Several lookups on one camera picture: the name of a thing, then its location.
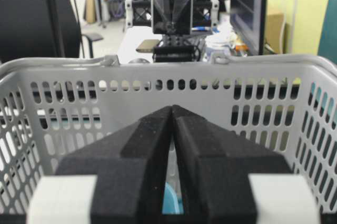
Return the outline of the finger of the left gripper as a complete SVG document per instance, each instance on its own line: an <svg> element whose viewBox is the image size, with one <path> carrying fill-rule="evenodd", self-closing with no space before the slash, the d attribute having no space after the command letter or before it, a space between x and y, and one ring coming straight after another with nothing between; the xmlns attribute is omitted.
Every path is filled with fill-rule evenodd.
<svg viewBox="0 0 337 224"><path fill-rule="evenodd" d="M190 0L174 0L172 23L176 33L190 32Z"/></svg>
<svg viewBox="0 0 337 224"><path fill-rule="evenodd" d="M153 32L168 33L170 30L170 0L153 0Z"/></svg>

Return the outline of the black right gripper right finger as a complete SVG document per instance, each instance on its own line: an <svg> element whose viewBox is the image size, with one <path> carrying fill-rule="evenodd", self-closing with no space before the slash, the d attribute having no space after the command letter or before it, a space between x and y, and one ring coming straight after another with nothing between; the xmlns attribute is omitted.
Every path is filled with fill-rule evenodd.
<svg viewBox="0 0 337 224"><path fill-rule="evenodd" d="M184 200L207 223L319 223L308 183L285 157L172 107Z"/></svg>

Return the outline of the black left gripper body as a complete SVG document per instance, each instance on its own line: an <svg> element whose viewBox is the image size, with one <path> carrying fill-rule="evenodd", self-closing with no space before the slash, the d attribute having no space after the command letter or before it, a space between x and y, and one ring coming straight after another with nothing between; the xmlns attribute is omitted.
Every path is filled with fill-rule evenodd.
<svg viewBox="0 0 337 224"><path fill-rule="evenodd" d="M189 35L193 28L215 28L218 25L218 0L190 0L190 32L176 33L172 23L174 0L170 0L171 30L168 33L153 32L153 0L125 0L126 27L147 26L160 35Z"/></svg>

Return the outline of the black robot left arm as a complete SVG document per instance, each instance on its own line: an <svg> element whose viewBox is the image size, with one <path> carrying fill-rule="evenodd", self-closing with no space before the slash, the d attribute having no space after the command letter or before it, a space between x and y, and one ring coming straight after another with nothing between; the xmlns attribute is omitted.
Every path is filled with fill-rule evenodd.
<svg viewBox="0 0 337 224"><path fill-rule="evenodd" d="M145 1L131 0L134 5ZM195 0L150 0L154 34L188 35ZM194 48L154 47L153 63L195 60ZM26 223L155 223L162 215L172 107L66 155L40 180Z"/></svg>

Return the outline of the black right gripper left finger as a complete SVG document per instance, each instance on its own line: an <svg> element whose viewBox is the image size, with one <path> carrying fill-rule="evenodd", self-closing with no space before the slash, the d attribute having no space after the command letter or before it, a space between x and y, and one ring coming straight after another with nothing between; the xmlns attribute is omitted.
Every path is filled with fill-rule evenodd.
<svg viewBox="0 0 337 224"><path fill-rule="evenodd" d="M38 183L26 222L158 222L171 131L166 106L68 154Z"/></svg>

